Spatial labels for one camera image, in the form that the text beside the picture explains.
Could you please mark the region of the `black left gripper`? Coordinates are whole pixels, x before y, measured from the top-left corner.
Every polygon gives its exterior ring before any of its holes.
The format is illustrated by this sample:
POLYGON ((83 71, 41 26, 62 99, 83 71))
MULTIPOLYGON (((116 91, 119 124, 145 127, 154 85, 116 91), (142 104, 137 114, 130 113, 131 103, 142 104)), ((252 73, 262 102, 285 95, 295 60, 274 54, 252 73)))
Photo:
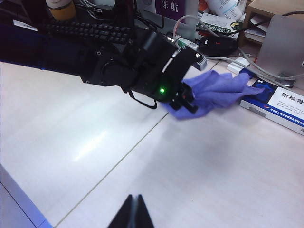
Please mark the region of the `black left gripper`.
POLYGON ((182 80, 193 65, 206 68, 206 58, 190 47, 177 47, 167 36, 157 32, 134 35, 128 40, 128 65, 133 79, 128 94, 145 95, 154 101, 170 102, 175 111, 182 107, 195 114, 198 110, 192 88, 182 80))

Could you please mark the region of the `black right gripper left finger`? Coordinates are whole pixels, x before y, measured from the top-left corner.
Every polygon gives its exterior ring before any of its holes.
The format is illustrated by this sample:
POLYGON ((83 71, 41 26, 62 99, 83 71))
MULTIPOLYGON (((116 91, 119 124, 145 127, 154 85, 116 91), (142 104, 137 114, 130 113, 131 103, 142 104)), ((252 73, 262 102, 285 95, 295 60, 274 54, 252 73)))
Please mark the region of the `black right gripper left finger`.
POLYGON ((112 228, 126 228, 129 224, 132 211, 133 197, 128 195, 111 222, 112 228))

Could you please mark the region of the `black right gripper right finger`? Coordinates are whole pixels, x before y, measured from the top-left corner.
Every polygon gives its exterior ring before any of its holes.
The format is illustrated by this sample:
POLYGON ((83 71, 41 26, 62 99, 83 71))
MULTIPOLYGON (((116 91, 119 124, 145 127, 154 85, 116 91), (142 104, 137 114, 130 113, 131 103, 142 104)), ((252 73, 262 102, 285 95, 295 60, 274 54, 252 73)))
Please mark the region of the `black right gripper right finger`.
POLYGON ((135 214, 135 227, 136 228, 154 228, 152 219, 149 215, 148 209, 144 202, 142 195, 138 195, 137 209, 135 214))

